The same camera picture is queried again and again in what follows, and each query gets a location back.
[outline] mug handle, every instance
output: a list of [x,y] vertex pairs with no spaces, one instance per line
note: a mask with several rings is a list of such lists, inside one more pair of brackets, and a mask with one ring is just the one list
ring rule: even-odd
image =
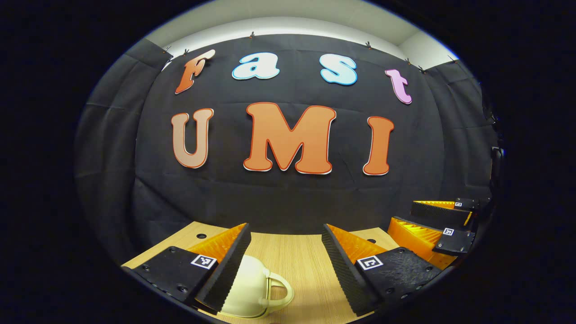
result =
[[272,279],[271,285],[284,287],[286,288],[286,297],[277,300],[268,300],[268,312],[274,312],[283,309],[284,307],[288,306],[292,299],[294,298],[294,290],[292,290],[292,286],[286,281],[286,279],[282,278],[281,276],[270,272],[268,278]]

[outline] white wall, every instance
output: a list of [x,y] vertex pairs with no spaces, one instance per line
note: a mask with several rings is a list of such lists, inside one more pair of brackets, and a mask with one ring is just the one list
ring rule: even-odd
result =
[[248,37],[254,31],[258,35],[303,34],[334,37],[364,45],[367,41],[380,51],[405,59],[406,55],[398,46],[374,35],[332,22],[299,17],[265,17],[246,19],[205,29],[191,34],[167,46],[174,56],[184,53],[184,49],[195,50],[225,40]]
[[192,51],[214,43],[248,37],[252,31],[256,37],[273,34],[303,34],[333,37],[362,45],[369,41],[372,47],[400,59],[410,58],[412,64],[421,66],[423,69],[450,62],[448,55],[453,59],[458,59],[454,53],[423,31],[418,31],[401,45],[396,46],[354,28],[301,17],[265,17],[230,22],[193,33],[166,47],[171,46],[168,52],[179,56],[184,53],[184,49]]
[[410,58],[412,64],[421,66],[425,70],[450,62],[451,59],[448,55],[453,59],[458,59],[454,53],[423,31],[417,32],[400,44],[399,47],[406,57]]

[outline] ceiling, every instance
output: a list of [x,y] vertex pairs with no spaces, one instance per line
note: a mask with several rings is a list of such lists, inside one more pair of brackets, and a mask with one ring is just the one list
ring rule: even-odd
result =
[[204,29],[260,17],[303,17],[363,31],[399,46],[419,29],[363,0],[213,0],[169,21],[146,36],[164,47]]

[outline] pink letter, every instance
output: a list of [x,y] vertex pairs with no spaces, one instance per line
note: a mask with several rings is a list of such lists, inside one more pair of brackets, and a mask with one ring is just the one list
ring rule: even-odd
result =
[[410,104],[412,102],[412,97],[406,94],[404,86],[408,85],[408,81],[400,76],[398,70],[386,70],[386,75],[392,78],[392,87],[394,88],[394,93],[398,100],[405,104]]

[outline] light blue letter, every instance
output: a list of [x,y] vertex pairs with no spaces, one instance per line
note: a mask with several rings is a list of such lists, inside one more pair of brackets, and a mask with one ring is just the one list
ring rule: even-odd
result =
[[358,79],[354,71],[356,63],[349,57],[324,54],[320,57],[320,64],[325,67],[320,71],[320,75],[328,83],[351,85]]
[[270,79],[278,75],[280,70],[276,68],[278,56],[272,53],[254,53],[240,59],[241,65],[232,70],[232,77],[238,80],[246,80],[253,77],[258,79]]

